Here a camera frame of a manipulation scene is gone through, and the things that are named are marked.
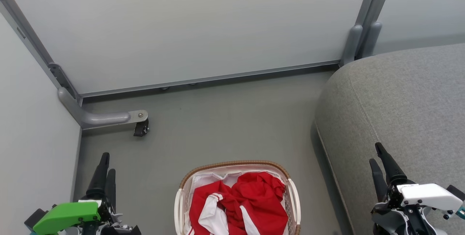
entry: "brown woven basket rim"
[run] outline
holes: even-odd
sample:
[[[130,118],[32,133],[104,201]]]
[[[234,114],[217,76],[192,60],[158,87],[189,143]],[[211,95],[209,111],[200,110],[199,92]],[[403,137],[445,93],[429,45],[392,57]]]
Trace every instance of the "brown woven basket rim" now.
[[[191,170],[188,174],[186,174],[184,179],[182,179],[181,184],[179,185],[179,188],[183,189],[184,185],[187,182],[187,179],[189,179],[192,175],[194,175],[195,173],[197,173],[199,171],[202,171],[202,170],[214,169],[214,168],[219,168],[219,167],[224,167],[224,166],[253,165],[253,164],[273,166],[273,167],[277,168],[278,170],[280,170],[286,176],[286,178],[288,178],[288,179],[291,178],[291,176],[286,171],[286,169],[284,169],[281,165],[277,164],[276,162],[271,162],[271,161],[231,161],[231,162],[220,162],[220,163],[214,163],[214,164],[209,164],[209,165],[205,165],[205,166],[200,166],[200,167],[197,167],[197,168]]]

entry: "gray fabric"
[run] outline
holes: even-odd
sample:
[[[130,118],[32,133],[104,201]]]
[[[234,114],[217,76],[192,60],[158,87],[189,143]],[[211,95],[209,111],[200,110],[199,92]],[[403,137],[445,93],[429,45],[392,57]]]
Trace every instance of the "gray fabric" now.
[[[368,160],[381,141],[417,183],[465,191],[465,44],[385,53],[339,69],[320,97],[316,124],[356,235],[372,234],[376,201]],[[449,235],[465,220],[428,221]]]

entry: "red clothing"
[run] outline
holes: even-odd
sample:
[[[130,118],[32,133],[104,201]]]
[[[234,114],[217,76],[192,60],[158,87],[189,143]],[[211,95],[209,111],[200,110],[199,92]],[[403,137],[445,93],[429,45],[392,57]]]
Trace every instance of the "red clothing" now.
[[[246,235],[243,213],[245,208],[254,228],[261,235],[282,235],[287,224],[287,213],[281,205],[284,184],[267,172],[246,173],[238,178],[236,184],[228,187],[218,181],[195,189],[189,218],[196,235],[210,235],[199,224],[199,217],[209,195],[222,195],[218,207],[226,210],[226,219],[230,235]]]

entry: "white wall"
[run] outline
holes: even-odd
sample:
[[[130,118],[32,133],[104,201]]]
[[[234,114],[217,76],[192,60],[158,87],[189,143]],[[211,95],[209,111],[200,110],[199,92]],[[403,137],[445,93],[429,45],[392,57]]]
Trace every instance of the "white wall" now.
[[[35,210],[71,199],[80,127],[1,14],[0,58],[0,233],[29,234]]]
[[[465,42],[465,0],[386,0],[375,54]]]
[[[333,61],[362,0],[16,0],[80,94]]]

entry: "teal connector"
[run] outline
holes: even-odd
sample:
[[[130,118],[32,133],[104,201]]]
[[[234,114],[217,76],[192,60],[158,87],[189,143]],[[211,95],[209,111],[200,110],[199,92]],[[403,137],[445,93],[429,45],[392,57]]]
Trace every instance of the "teal connector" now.
[[[455,215],[459,216],[460,218],[462,218],[463,220],[465,220],[465,207],[460,207],[460,209],[458,209],[458,211],[455,213]]]

